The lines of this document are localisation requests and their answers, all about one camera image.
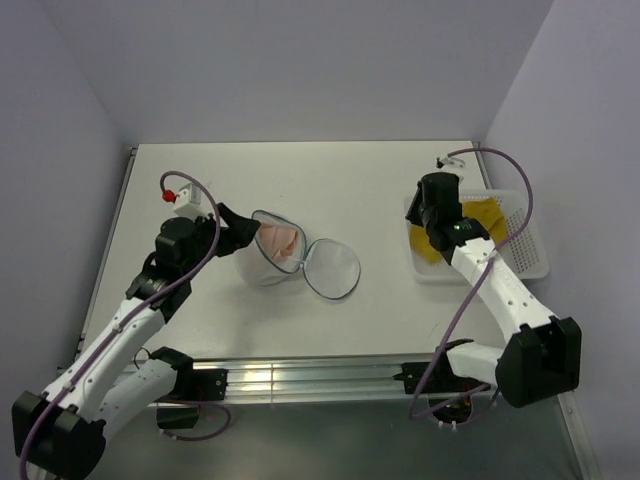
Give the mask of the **yellow cloth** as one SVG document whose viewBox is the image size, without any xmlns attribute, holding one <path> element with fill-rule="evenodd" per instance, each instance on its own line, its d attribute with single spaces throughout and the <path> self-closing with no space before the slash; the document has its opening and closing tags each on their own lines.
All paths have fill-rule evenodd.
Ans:
<svg viewBox="0 0 640 480">
<path fill-rule="evenodd" d="M 482 201 L 467 201 L 462 204 L 462 213 L 474 218 L 488 231 L 495 244 L 507 238 L 506 219 L 497 201 L 489 198 Z M 424 229 L 409 227 L 409 246 L 411 251 L 428 264 L 437 264 L 442 256 L 431 244 Z"/>
</svg>

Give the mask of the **pink bra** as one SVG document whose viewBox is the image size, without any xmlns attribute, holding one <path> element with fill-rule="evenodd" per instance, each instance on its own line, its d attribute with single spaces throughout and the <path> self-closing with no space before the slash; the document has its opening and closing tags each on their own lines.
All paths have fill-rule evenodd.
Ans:
<svg viewBox="0 0 640 480">
<path fill-rule="evenodd" d="M 274 263 L 284 261 L 295 252 L 299 232 L 290 226 L 262 224 L 257 234 L 265 255 Z"/>
</svg>

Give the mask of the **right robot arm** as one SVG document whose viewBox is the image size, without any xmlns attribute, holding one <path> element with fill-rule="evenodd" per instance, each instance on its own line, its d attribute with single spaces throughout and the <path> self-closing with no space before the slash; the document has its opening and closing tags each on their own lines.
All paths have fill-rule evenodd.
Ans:
<svg viewBox="0 0 640 480">
<path fill-rule="evenodd" d="M 502 259 L 488 231 L 464 216 L 456 175 L 423 176 L 406 218 L 425 231 L 430 245 L 471 285 L 470 295 L 483 301 L 506 342 L 497 349 L 442 340 L 429 365 L 438 386 L 452 390 L 473 379 L 498 388 L 515 408 L 578 387 L 579 325 L 537 300 Z"/>
</svg>

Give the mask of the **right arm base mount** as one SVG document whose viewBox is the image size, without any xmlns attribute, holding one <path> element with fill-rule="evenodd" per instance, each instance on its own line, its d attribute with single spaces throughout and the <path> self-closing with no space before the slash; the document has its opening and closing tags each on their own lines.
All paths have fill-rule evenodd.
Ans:
<svg viewBox="0 0 640 480">
<path fill-rule="evenodd" d="M 415 393 L 420 379 L 430 366 L 429 362 L 406 362 L 401 365 L 401 372 L 393 376 L 395 381 L 403 383 L 404 393 L 415 397 Z M 420 395 L 430 394 L 461 394 L 479 387 L 481 383 L 477 380 L 457 377 L 449 365 L 449 362 L 439 360 Z M 471 397 L 464 397 L 453 401 L 429 399 L 429 408 L 432 410 L 431 419 L 454 427 L 472 421 L 473 402 Z"/>
</svg>

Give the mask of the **white mesh laundry bag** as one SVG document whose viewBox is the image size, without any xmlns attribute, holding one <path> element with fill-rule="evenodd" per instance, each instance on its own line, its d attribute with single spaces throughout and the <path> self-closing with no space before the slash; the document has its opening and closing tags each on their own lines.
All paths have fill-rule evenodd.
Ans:
<svg viewBox="0 0 640 480">
<path fill-rule="evenodd" d="M 257 234 L 252 243 L 234 254 L 240 277 L 256 287 L 282 283 L 300 274 L 317 295 L 338 301 L 349 296 L 361 278 L 361 264 L 347 245 L 330 238 L 309 240 L 301 226 L 265 210 L 256 210 L 252 219 L 262 224 L 284 225 L 299 232 L 297 248 L 284 261 L 274 263 L 261 248 Z"/>
</svg>

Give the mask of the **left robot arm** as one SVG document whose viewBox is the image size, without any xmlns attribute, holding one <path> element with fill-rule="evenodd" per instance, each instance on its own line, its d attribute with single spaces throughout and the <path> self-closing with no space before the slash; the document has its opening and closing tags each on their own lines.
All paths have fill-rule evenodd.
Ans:
<svg viewBox="0 0 640 480">
<path fill-rule="evenodd" d="M 176 216 L 161 225 L 154 251 L 105 329 L 41 393 L 24 392 L 14 402 L 14 446 L 22 476 L 34 465 L 62 479 L 84 479 L 108 441 L 148 404 L 189 398 L 195 386 L 193 360 L 169 347 L 153 352 L 124 381 L 118 377 L 187 300 L 195 275 L 212 258 L 249 246 L 259 228 L 259 221 L 224 204 L 207 216 Z"/>
</svg>

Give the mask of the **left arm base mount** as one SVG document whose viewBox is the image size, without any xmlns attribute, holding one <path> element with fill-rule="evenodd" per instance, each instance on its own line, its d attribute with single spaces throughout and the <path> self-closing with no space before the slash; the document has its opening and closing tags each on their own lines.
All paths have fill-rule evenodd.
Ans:
<svg viewBox="0 0 640 480">
<path fill-rule="evenodd" d="M 159 429 L 179 432 L 193 430 L 205 419 L 205 410 L 225 398 L 228 370 L 195 369 L 182 384 L 159 399 L 155 419 Z"/>
</svg>

